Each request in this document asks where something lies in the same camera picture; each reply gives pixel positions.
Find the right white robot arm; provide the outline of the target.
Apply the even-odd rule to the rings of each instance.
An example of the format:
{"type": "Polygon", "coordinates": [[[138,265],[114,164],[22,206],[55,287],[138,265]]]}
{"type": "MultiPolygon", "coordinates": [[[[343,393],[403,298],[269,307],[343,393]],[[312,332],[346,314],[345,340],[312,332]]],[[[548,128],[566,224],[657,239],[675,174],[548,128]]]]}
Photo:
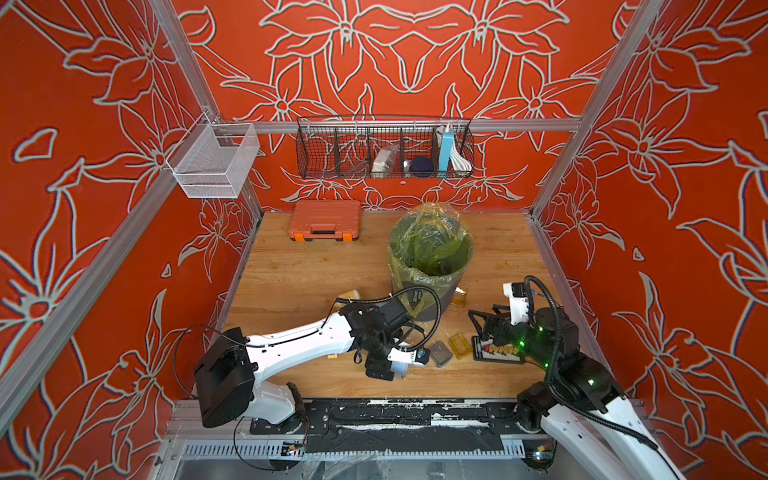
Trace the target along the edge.
{"type": "Polygon", "coordinates": [[[582,351],[577,325],[545,284],[528,275],[503,290],[507,304],[468,316],[479,341],[511,347],[545,372],[518,394],[515,424],[546,433],[595,479],[683,478],[614,375],[582,351]]]}

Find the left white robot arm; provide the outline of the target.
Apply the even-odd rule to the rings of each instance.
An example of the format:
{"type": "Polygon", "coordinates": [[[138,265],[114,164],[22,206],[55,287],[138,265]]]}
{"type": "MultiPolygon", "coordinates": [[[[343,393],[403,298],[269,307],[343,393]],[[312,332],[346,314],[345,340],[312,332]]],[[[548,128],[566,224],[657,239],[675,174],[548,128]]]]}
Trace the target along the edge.
{"type": "Polygon", "coordinates": [[[215,428],[241,417],[272,425],[304,418],[297,387],[270,380],[328,355],[352,352],[368,377],[386,381],[393,380],[397,366],[426,365],[426,344],[438,330],[443,308],[436,303],[432,326],[424,329],[404,304],[411,292],[439,298],[434,289],[414,285],[377,299],[337,297],[325,318],[282,332],[246,336],[240,328],[214,330],[193,369],[203,426],[215,428]]]}

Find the clear grey sharpener tray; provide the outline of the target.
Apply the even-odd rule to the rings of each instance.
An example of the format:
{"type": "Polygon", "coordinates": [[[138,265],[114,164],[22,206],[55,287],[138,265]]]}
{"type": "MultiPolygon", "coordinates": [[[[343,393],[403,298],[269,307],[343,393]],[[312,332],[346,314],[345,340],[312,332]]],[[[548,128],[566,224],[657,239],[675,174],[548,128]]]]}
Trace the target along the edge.
{"type": "Polygon", "coordinates": [[[452,351],[442,342],[436,341],[430,347],[430,358],[437,368],[443,368],[454,357],[452,351]]]}

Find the clear yellow sharpener tray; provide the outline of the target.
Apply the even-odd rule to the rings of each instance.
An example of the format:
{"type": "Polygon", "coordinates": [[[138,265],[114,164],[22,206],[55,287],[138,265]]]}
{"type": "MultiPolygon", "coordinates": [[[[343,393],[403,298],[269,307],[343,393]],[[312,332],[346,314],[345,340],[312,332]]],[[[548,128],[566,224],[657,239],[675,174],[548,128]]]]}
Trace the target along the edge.
{"type": "Polygon", "coordinates": [[[473,355],[472,344],[463,333],[450,336],[449,346],[457,360],[473,355]]]}

